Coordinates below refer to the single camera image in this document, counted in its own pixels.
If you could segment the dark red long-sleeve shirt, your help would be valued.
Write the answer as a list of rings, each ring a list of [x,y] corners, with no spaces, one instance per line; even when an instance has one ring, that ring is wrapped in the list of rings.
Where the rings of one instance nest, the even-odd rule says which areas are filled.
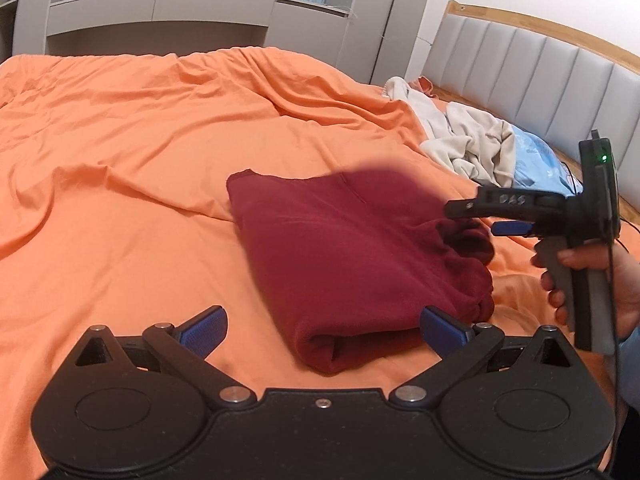
[[[309,179],[228,179],[250,272],[296,359],[334,375],[420,344],[434,307],[473,324],[494,313],[482,222],[452,220],[437,193],[367,168]]]

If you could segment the light blue garment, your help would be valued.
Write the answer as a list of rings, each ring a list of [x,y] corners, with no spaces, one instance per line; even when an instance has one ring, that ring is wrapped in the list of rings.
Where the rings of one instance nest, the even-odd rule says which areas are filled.
[[[514,188],[573,196],[582,182],[568,170],[550,146],[536,134],[512,126],[515,139]]]

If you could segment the beige cream garment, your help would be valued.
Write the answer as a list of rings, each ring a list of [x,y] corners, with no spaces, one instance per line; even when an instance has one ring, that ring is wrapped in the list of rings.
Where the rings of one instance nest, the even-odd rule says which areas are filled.
[[[510,122],[459,102],[429,96],[419,84],[392,77],[383,94],[408,105],[426,139],[420,149],[462,177],[510,188],[514,183],[516,139]]]

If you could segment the grey padded headboard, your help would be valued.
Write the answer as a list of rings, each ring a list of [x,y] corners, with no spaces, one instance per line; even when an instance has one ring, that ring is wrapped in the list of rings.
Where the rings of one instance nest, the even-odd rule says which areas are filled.
[[[620,192],[639,201],[639,58],[581,30],[518,12],[446,6],[424,76],[535,133],[570,159],[591,130],[610,139]]]

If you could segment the orange bed duvet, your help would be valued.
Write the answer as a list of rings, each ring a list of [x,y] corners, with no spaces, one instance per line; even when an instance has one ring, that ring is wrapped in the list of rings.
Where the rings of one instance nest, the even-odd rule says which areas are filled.
[[[445,201],[479,186],[420,149],[404,102],[309,56],[19,55],[1,67],[1,474],[6,479],[599,479],[616,434],[608,359],[553,323],[536,236],[493,236],[486,370],[438,405],[390,393],[423,341],[327,375],[262,300],[228,179],[402,172]],[[142,333],[209,307],[206,362],[256,393],[207,405]]]

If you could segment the grey built-in wardrobe unit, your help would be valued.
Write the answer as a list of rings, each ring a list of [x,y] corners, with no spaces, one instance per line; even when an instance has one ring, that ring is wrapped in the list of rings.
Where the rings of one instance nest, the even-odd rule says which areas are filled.
[[[380,84],[408,70],[427,0],[1,0],[1,54],[277,47]]]

